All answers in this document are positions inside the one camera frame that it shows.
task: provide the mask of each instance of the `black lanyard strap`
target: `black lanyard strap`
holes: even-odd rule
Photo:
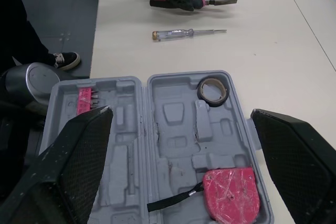
[[[198,183],[193,189],[189,191],[185,191],[184,193],[180,193],[178,195],[172,196],[170,198],[161,199],[153,203],[147,204],[148,212],[160,210],[166,207],[170,207],[174,204],[181,202],[182,200],[189,198],[190,196],[194,195],[199,191],[203,191],[204,188],[202,186],[202,182]]]

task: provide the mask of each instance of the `screwdriver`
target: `screwdriver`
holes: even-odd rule
[[[226,30],[170,30],[170,31],[154,31],[153,32],[153,40],[161,40],[161,39],[175,39],[175,38],[183,38],[183,37],[193,37],[197,35],[208,35],[208,34],[221,34],[226,33]]]

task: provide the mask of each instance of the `table surface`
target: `table surface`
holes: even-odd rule
[[[295,0],[295,2],[336,68],[336,0]]]
[[[154,30],[227,29],[153,42]],[[246,118],[261,108],[309,122],[336,148],[336,72],[294,0],[238,0],[188,13],[149,0],[99,0],[91,78],[225,70]],[[257,152],[275,223],[294,223]]]

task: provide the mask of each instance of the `black pants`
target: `black pants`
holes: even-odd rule
[[[12,57],[22,64],[55,64],[55,57],[27,20],[22,0],[0,0],[0,32],[0,73],[15,66]]]

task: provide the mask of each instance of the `tool case foam insert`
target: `tool case foam insert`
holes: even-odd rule
[[[197,85],[215,77],[229,89],[227,101],[196,111]],[[53,88],[40,153],[76,116],[79,88],[98,91],[99,105],[113,109],[104,172],[88,224],[208,224],[203,193],[160,211],[147,203],[190,190],[210,169],[252,167],[260,198],[257,224],[274,222],[255,150],[230,75],[223,71],[159,74],[143,87],[136,77],[62,81]],[[197,129],[197,120],[202,125]]]

